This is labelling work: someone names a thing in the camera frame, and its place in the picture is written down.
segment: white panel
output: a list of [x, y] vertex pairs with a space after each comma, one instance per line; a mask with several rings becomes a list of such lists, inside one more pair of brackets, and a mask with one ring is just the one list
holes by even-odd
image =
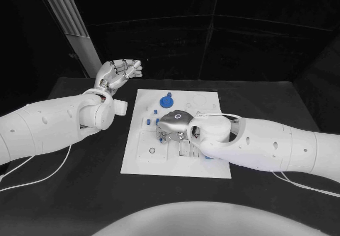
[[[160, 106], [160, 99], [168, 92], [171, 93], [173, 106], [166, 109]], [[186, 155], [189, 152], [189, 156], [180, 156], [180, 143], [170, 141], [164, 145], [157, 140], [156, 119], [174, 110], [186, 111], [192, 115], [197, 111], [200, 113], [220, 113], [217, 93], [138, 89], [121, 173], [230, 178], [228, 161], [207, 160], [192, 144], [189, 147], [183, 146], [183, 152]]]

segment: small parts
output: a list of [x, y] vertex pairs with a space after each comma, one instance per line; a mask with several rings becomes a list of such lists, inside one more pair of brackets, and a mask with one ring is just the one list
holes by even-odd
[[160, 105], [163, 108], [170, 108], [173, 106], [171, 93], [168, 92], [167, 96], [161, 98]]

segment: small blue part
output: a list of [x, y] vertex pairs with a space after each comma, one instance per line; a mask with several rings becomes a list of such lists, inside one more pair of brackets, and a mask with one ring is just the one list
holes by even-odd
[[173, 106], [171, 93], [168, 92], [167, 96], [161, 98], [160, 105], [163, 108], [170, 108]]

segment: blue knob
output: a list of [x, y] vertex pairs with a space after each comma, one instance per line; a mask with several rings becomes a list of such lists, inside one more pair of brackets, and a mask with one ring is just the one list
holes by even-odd
[[170, 108], [173, 106], [171, 93], [168, 92], [167, 96], [161, 98], [160, 105], [164, 108]]

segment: robotic hand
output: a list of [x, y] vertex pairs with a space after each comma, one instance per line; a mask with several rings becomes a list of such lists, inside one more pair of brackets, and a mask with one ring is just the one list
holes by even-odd
[[130, 59], [105, 62], [92, 89], [78, 96], [27, 104], [0, 117], [0, 165], [60, 150], [109, 127], [128, 106], [112, 95], [131, 77], [141, 77], [140, 64]]
[[230, 114], [192, 117], [173, 111], [158, 121], [157, 138], [161, 143], [189, 139], [206, 157], [255, 170], [305, 172], [340, 182], [340, 135]]

